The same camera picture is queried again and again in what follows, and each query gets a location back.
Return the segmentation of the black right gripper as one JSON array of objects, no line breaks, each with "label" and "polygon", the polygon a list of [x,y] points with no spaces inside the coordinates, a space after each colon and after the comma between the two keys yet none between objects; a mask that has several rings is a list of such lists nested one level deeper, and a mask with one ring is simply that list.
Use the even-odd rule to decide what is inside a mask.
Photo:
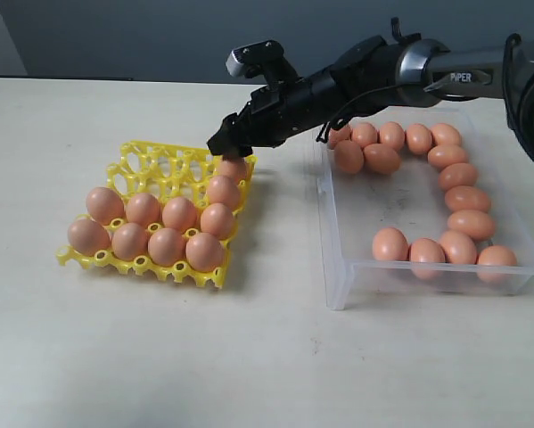
[{"label": "black right gripper", "polygon": [[251,92],[251,99],[238,113],[224,117],[219,130],[207,146],[212,155],[224,160],[245,159],[253,147],[275,148],[302,132],[297,119],[297,94],[302,84],[287,84],[278,89],[262,86]]}]

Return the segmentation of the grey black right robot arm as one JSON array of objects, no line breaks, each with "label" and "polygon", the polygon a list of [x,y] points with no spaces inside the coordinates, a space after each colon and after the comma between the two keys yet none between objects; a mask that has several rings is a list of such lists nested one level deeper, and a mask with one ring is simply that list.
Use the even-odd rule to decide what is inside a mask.
[{"label": "grey black right robot arm", "polygon": [[240,111],[224,117],[208,141],[210,152],[245,157],[310,129],[326,142],[351,119],[391,106],[487,98],[504,102],[507,125],[534,162],[534,40],[514,33],[501,46],[463,52],[418,33],[402,35],[398,20],[391,29],[392,43],[369,37],[307,77],[275,40],[234,49],[226,60],[230,75],[261,76],[266,83]]}]

